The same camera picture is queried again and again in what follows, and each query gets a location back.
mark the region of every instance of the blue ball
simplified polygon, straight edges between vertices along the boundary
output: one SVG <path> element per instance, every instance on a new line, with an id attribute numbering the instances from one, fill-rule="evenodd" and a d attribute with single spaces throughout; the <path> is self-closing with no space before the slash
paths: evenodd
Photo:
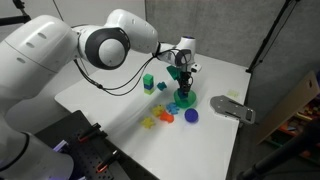
<path id="1" fill-rule="evenodd" d="M 195 109 L 190 108 L 186 110 L 186 112 L 184 113 L 184 117 L 188 122 L 195 123 L 198 121 L 199 114 Z"/>

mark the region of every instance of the black metal frame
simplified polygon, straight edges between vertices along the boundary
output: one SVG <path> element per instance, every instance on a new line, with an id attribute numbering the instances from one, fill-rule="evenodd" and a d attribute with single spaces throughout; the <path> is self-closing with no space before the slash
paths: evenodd
<path id="1" fill-rule="evenodd" d="M 0 26 L 27 23 L 31 20 L 30 16 L 24 11 L 24 2 L 21 2 L 21 0 L 13 0 L 13 3 L 16 6 L 16 8 L 22 12 L 22 16 L 1 18 Z"/>
<path id="2" fill-rule="evenodd" d="M 256 64 L 258 62 L 259 57 L 261 56 L 261 54 L 263 53 L 265 47 L 267 46 L 268 42 L 270 41 L 270 38 L 275 30 L 275 28 L 277 27 L 277 25 L 279 24 L 280 19 L 282 18 L 284 12 L 287 10 L 287 8 L 289 7 L 289 4 L 291 1 L 294 0 L 286 0 L 286 2 L 283 4 L 277 18 L 274 20 L 273 25 L 271 26 L 267 36 L 264 38 L 264 40 L 262 41 L 262 44 L 258 50 L 258 52 L 256 53 L 254 59 L 252 60 L 250 67 L 246 70 L 246 72 L 248 73 L 252 73 L 254 68 L 256 67 Z"/>

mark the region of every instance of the wire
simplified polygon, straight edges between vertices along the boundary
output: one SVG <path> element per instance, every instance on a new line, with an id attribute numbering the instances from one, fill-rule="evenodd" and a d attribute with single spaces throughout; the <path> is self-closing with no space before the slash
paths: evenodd
<path id="1" fill-rule="evenodd" d="M 89 73 L 88 73 L 88 71 L 87 71 L 86 66 L 85 66 L 85 65 L 84 65 L 84 63 L 83 63 L 82 58 L 80 58 L 80 61 L 81 61 L 81 64 L 82 64 L 82 66 L 83 66 L 84 70 L 86 71 L 87 75 L 89 76 Z"/>
<path id="2" fill-rule="evenodd" d="M 75 27 L 79 27 L 79 26 L 86 26 L 88 24 L 78 24 L 78 25 L 74 25 L 74 26 L 71 26 L 71 28 L 75 28 Z"/>
<path id="3" fill-rule="evenodd" d="M 270 43 L 269 48 L 267 49 L 266 53 L 265 53 L 264 56 L 259 60 L 259 63 L 256 64 L 252 69 L 255 69 L 256 67 L 258 67 L 258 66 L 263 62 L 264 58 L 267 56 L 267 54 L 269 53 L 271 47 L 273 46 L 274 42 L 275 42 L 276 39 L 278 38 L 278 36 L 279 36 L 281 30 L 283 29 L 284 25 L 287 23 L 288 19 L 290 18 L 290 16 L 291 16 L 293 10 L 295 9 L 297 3 L 298 3 L 298 2 L 295 1 L 295 4 L 293 5 L 290 13 L 288 14 L 286 20 L 284 21 L 284 23 L 283 23 L 282 26 L 280 27 L 279 31 L 277 32 L 276 36 L 274 37 L 274 39 L 273 39 L 272 42 Z"/>
<path id="4" fill-rule="evenodd" d="M 264 179 L 267 176 L 273 176 L 273 175 L 279 175 L 279 174 L 290 174 L 290 173 L 311 173 L 311 172 L 320 172 L 320 169 L 312 169 L 312 170 L 290 170 L 290 171 L 278 171 L 278 172 L 272 172 L 267 173 L 265 175 L 262 175 L 262 179 Z"/>
<path id="5" fill-rule="evenodd" d="M 60 13 L 60 11 L 59 11 L 59 8 L 58 8 L 58 6 L 57 6 L 57 4 L 56 4 L 56 1 L 55 1 L 55 0 L 52 0 L 52 1 L 53 1 L 54 6 L 56 7 L 56 9 L 57 9 L 57 11 L 58 11 L 58 14 L 59 14 L 61 20 L 64 21 L 63 18 L 62 18 L 62 16 L 61 16 L 61 13 Z"/>
<path id="6" fill-rule="evenodd" d="M 177 50 L 177 51 L 179 51 L 179 52 L 182 52 L 182 51 L 179 50 L 179 49 L 169 49 L 169 50 L 160 52 L 160 53 L 158 53 L 157 55 L 161 55 L 161 54 L 163 54 L 163 53 L 165 53 L 165 52 L 171 52 L 171 53 L 176 57 L 176 54 L 175 54 L 175 52 L 174 52 L 173 50 Z M 83 67 L 85 68 L 86 73 L 85 73 L 85 72 L 83 71 L 83 69 L 80 67 L 80 65 L 79 65 L 79 63 L 78 63 L 78 61 L 77 61 L 76 59 L 74 60 L 74 62 L 75 62 L 75 64 L 77 65 L 77 67 L 78 67 L 81 75 L 82 75 L 89 83 L 91 83 L 92 85 L 96 86 L 98 89 L 101 89 L 101 90 L 107 92 L 107 93 L 110 94 L 110 95 L 113 95 L 113 96 L 123 96 L 123 95 L 126 95 L 126 94 L 130 93 L 131 91 L 133 91 L 133 90 L 136 88 L 136 86 L 138 85 L 138 83 L 139 83 L 140 80 L 141 80 L 142 74 L 144 73 L 146 67 L 149 65 L 149 63 L 150 63 L 154 58 L 157 58 L 157 55 L 154 55 L 154 56 L 152 56 L 150 59 L 148 59 L 148 60 L 139 68 L 139 70 L 136 72 L 136 74 L 135 74 L 130 80 L 128 80 L 128 81 L 127 81 L 126 83 L 124 83 L 123 85 L 118 86 L 118 87 L 114 87 L 114 88 L 106 88 L 106 87 L 104 87 L 102 84 L 99 84 L 98 82 L 96 82 L 96 81 L 94 81 L 93 79 L 91 79 L 91 78 L 89 77 L 89 73 L 88 73 L 88 71 L 86 70 L 86 68 L 85 68 L 85 66 L 84 66 L 81 58 L 80 58 L 80 60 L 81 60 L 81 62 L 82 62 Z M 182 52 L 182 55 L 183 55 L 183 57 L 184 57 L 184 59 L 185 59 L 185 63 L 184 63 L 184 64 L 187 64 L 190 60 L 187 61 L 187 58 L 186 58 L 186 56 L 185 56 L 185 54 L 184 54 L 183 52 Z M 127 91 L 127 92 L 125 92 L 125 93 L 122 93 L 122 94 L 116 94 L 116 93 L 110 92 L 110 91 L 112 91 L 112 90 L 118 90 L 118 89 L 120 89 L 120 88 L 128 85 L 130 82 L 132 82 L 132 81 L 139 75 L 139 73 L 140 73 L 140 76 L 139 76 L 138 81 L 136 82 L 136 84 L 135 84 L 129 91 Z M 191 82 L 190 85 L 192 85 L 192 84 L 193 84 L 193 77 L 190 75 L 190 78 L 191 78 L 191 80 L 192 80 L 192 82 Z"/>
<path id="7" fill-rule="evenodd" d="M 126 95 L 126 94 L 130 93 L 131 91 L 133 91 L 133 90 L 136 88 L 136 86 L 137 86 L 137 85 L 139 84 L 139 82 L 140 82 L 140 79 L 141 79 L 141 77 L 142 77 L 142 74 L 143 74 L 144 70 L 146 69 L 146 67 L 148 66 L 148 64 L 149 64 L 154 58 L 155 58 L 155 56 L 153 56 L 153 57 L 151 57 L 149 60 L 147 60 L 147 61 L 140 67 L 140 69 L 139 69 L 138 72 L 134 75 L 134 77 L 132 77 L 132 78 L 131 78 L 127 83 L 125 83 L 124 85 L 119 86 L 119 87 L 117 87 L 117 88 L 105 88 L 105 87 L 103 87 L 103 85 L 101 85 L 101 84 L 97 83 L 96 81 L 92 80 L 90 77 L 88 77 L 88 76 L 85 74 L 85 72 L 84 72 L 84 71 L 81 69 L 81 67 L 79 66 L 79 63 L 78 63 L 77 60 L 74 60 L 74 62 L 75 62 L 75 64 L 77 65 L 77 67 L 78 67 L 80 73 L 82 74 L 82 76 L 83 76 L 89 83 L 91 83 L 92 85 L 96 86 L 98 89 L 101 89 L 101 90 L 107 92 L 107 93 L 110 94 L 110 95 L 113 95 L 113 96 L 123 96 L 123 95 Z M 122 94 L 115 94 L 115 93 L 109 92 L 109 90 L 119 89 L 119 88 L 121 88 L 121 87 L 124 87 L 124 86 L 127 85 L 128 83 L 130 83 L 130 82 L 139 74 L 139 72 L 140 72 L 141 70 L 142 70 L 142 72 L 141 72 L 141 74 L 140 74 L 140 77 L 139 77 L 138 81 L 136 82 L 136 84 L 135 84 L 129 91 L 127 91 L 127 92 L 125 92 L 125 93 L 122 93 Z"/>

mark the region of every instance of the metal bracket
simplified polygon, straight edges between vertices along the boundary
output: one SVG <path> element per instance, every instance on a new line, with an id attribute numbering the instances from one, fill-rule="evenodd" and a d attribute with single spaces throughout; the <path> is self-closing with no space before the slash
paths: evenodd
<path id="1" fill-rule="evenodd" d="M 215 96 L 210 99 L 211 107 L 219 114 L 229 116 L 245 124 L 253 124 L 256 112 L 226 96 Z"/>

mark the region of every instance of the white table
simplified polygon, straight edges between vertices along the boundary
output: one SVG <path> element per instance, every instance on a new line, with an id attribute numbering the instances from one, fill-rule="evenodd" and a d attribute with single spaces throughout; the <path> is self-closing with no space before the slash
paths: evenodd
<path id="1" fill-rule="evenodd" d="M 150 55 L 129 53 L 126 62 L 113 71 L 99 70 L 90 77 L 105 87 L 126 82 Z M 156 89 L 152 95 L 144 94 L 142 81 L 130 94 L 111 96 L 89 84 L 86 80 L 59 93 L 55 99 L 70 112 L 81 110 L 90 123 L 99 123 L 109 134 L 109 140 L 127 155 L 164 180 L 223 180 L 226 178 L 232 148 L 239 122 L 221 116 L 209 105 L 213 96 L 238 94 L 233 99 L 245 100 L 250 74 L 245 68 L 196 55 L 203 69 L 194 74 L 192 89 L 197 94 L 199 121 L 190 124 L 184 119 L 184 110 L 168 124 L 153 117 L 156 125 L 151 129 L 141 126 L 141 120 L 152 116 L 150 109 L 157 104 L 173 101 L 178 83 L 166 70 L 168 64 L 154 60 L 145 73 L 154 76 L 155 85 L 164 81 L 168 88 Z M 125 92 L 130 87 L 118 92 Z"/>

